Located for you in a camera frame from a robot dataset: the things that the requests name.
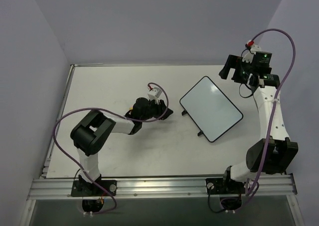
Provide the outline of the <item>small black-framed whiteboard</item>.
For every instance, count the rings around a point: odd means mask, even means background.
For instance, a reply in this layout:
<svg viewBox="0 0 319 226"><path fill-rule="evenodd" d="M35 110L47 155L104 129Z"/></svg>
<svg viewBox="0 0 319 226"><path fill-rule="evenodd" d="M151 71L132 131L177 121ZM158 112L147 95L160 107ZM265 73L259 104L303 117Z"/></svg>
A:
<svg viewBox="0 0 319 226"><path fill-rule="evenodd" d="M208 77L202 77L183 95L182 115L188 115L199 128L199 136L213 143L243 118L243 113Z"/></svg>

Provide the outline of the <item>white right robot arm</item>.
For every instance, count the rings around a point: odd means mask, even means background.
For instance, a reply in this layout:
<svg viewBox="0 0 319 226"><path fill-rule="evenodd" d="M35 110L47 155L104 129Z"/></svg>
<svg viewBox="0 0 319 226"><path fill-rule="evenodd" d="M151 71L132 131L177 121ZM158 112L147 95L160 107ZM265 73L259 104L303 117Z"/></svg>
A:
<svg viewBox="0 0 319 226"><path fill-rule="evenodd" d="M258 111L260 139L249 148L242 163L226 169L221 186L233 192L247 179L256 180L262 174L284 173L298 152L298 144L290 139L283 121L279 76L271 73L271 53L256 51L244 57L229 55L219 72L226 79L234 69L232 80L246 84L251 90Z"/></svg>

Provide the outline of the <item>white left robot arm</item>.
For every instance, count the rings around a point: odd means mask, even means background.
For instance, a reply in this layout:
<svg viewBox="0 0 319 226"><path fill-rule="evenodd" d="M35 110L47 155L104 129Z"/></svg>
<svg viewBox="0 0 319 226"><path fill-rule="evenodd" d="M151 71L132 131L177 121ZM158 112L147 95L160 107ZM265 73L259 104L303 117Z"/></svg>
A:
<svg viewBox="0 0 319 226"><path fill-rule="evenodd" d="M102 180L99 171L98 152L102 149L112 133L133 135L141 128L144 121L152 118L165 120L173 110L163 100L138 98L124 118L107 117L100 110L91 110L73 128L70 138L79 154L80 164L84 168L79 174L82 189L90 196L100 191Z"/></svg>

